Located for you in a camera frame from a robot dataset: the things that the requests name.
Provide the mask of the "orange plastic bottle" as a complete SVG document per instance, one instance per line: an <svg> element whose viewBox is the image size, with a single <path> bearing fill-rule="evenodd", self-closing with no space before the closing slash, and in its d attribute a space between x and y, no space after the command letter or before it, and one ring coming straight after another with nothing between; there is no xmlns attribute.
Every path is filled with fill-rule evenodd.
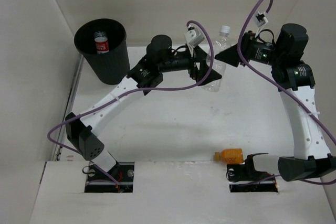
<svg viewBox="0 0 336 224"><path fill-rule="evenodd" d="M243 150L241 148L230 148L215 152L214 161L225 164L242 164L244 162Z"/></svg>

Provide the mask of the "red label plastic bottle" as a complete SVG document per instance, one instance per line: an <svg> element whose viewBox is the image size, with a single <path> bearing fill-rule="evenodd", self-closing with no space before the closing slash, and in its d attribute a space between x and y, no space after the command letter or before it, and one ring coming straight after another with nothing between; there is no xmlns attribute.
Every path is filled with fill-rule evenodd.
<svg viewBox="0 0 336 224"><path fill-rule="evenodd" d="M108 38L105 31L96 31L94 33L94 42L97 54L105 54L109 52Z"/></svg>

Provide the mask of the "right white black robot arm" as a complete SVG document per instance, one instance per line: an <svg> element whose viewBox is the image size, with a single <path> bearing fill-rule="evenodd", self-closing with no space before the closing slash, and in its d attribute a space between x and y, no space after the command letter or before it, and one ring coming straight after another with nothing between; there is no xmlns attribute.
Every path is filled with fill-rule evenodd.
<svg viewBox="0 0 336 224"><path fill-rule="evenodd" d="M272 81L281 96L294 141L293 156L278 159L279 173L287 182L311 182L335 171L335 156L325 143L324 128L318 120L313 72L301 59L308 39L303 26L287 23L281 27L277 40L266 42L259 34L248 31L240 43L215 56L234 67L250 61L271 66Z"/></svg>

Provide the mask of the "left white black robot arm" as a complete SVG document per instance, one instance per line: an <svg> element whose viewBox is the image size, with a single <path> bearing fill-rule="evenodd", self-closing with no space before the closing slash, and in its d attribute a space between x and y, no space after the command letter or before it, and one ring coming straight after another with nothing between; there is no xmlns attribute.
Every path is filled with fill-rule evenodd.
<svg viewBox="0 0 336 224"><path fill-rule="evenodd" d="M116 87L90 110L66 117L66 136L76 151L87 161L97 166L106 181L118 175L118 161L99 140L104 128L126 107L145 97L151 91L177 91L178 88L160 88L163 74L186 70L196 86L204 86L222 78L213 69L215 47L209 43L209 52L199 45L204 36L187 37L185 51L173 50L172 40L167 35L157 35L146 47L145 56L133 67Z"/></svg>

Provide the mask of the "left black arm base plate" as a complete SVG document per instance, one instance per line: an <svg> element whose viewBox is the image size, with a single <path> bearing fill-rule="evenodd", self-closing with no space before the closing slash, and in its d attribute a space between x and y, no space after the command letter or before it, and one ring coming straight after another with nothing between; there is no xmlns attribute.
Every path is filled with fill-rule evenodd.
<svg viewBox="0 0 336 224"><path fill-rule="evenodd" d="M92 164L85 166L82 173L86 175L85 193L132 193L135 163L119 163L110 175L119 183L109 179Z"/></svg>

